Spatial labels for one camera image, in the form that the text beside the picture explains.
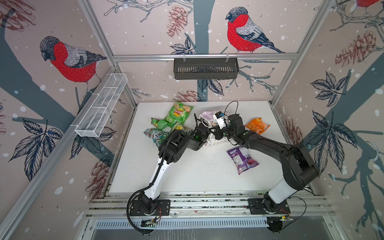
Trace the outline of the white printed paper bag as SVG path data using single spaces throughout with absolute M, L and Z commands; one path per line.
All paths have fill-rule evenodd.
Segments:
M 215 110 L 208 110 L 208 111 L 204 111 L 202 112 L 198 119 L 199 120 L 203 120 L 204 122 L 204 125 L 208 128 L 214 128 L 212 127 L 212 123 L 213 123 L 213 114 L 215 111 L 222 111 L 223 113 L 225 113 L 225 120 L 226 120 L 226 123 L 228 125 L 228 116 L 232 114 L 232 111 L 230 109 L 224 109 L 224 108 L 221 108 L 221 109 L 215 109 Z M 222 144 L 222 143 L 226 143 L 228 142 L 228 138 L 222 138 L 221 140 L 216 140 L 215 139 L 215 136 L 214 134 L 210 134 L 209 137 L 207 138 L 207 141 L 206 143 L 203 145 L 204 148 L 206 147 L 210 147 L 210 146 L 213 146 L 213 145 L 218 145 L 218 144 Z

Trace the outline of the green fruit candy packet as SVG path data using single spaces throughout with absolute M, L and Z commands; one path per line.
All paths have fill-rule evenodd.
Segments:
M 184 125 L 182 125 L 181 123 L 176 123 L 173 127 L 172 127 L 172 131 L 175 131 L 175 130 L 181 130 L 183 132 L 185 132 L 186 134 L 190 135 L 192 133 L 192 130 L 189 129 L 188 127 L 185 127 Z

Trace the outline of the green Lays chips packet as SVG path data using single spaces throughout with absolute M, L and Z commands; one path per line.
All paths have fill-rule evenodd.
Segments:
M 164 120 L 173 127 L 180 123 L 184 125 L 194 107 L 175 101 Z

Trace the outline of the orange chips packet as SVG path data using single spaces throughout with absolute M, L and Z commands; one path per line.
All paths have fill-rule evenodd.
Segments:
M 270 127 L 270 125 L 263 122 L 262 118 L 256 118 L 247 123 L 245 127 L 250 131 L 261 135 Z

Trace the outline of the green corn snack packet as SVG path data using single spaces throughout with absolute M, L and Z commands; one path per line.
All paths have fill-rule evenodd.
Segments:
M 151 118 L 151 124 L 161 131 L 170 128 L 169 123 L 165 120 Z

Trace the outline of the purple snack packet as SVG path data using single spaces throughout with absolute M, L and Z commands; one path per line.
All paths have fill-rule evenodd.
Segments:
M 259 165 L 259 163 L 251 157 L 248 149 L 245 147 L 236 147 L 228 150 L 227 154 L 234 161 L 239 175 Z

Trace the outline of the teal red candy packet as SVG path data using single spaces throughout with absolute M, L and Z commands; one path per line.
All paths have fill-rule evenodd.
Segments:
M 151 128 L 144 131 L 144 135 L 151 138 L 153 142 L 159 147 L 164 140 L 168 137 L 169 133 L 159 130 L 157 128 Z

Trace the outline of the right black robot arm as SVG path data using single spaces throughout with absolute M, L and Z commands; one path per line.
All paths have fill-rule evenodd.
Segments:
M 303 144 L 284 144 L 246 130 L 238 114 L 226 116 L 218 112 L 213 118 L 218 124 L 214 127 L 217 140 L 226 137 L 236 145 L 266 154 L 282 165 L 283 178 L 264 195 L 263 204 L 267 212 L 276 212 L 281 203 L 319 176 L 320 171 Z

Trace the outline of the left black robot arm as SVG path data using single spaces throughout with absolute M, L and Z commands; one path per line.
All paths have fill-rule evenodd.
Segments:
M 157 200 L 166 173 L 184 154 L 186 149 L 198 151 L 211 134 L 210 128 L 199 124 L 191 134 L 182 130 L 174 130 L 159 146 L 158 166 L 147 187 L 139 191 L 139 203 L 147 214 L 152 214 L 157 208 Z

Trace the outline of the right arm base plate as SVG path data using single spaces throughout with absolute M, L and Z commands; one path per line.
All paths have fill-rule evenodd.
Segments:
M 276 204 L 273 200 L 253 198 L 247 199 L 247 208 L 251 211 L 252 215 L 290 215 L 291 211 L 287 200 Z

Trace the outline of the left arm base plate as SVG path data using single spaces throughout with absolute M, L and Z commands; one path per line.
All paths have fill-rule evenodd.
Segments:
M 168 216 L 170 214 L 171 201 L 158 200 L 157 206 L 152 213 L 149 213 L 141 206 L 139 200 L 134 200 L 130 206 L 129 215 L 131 217 L 144 217 L 144 216 Z

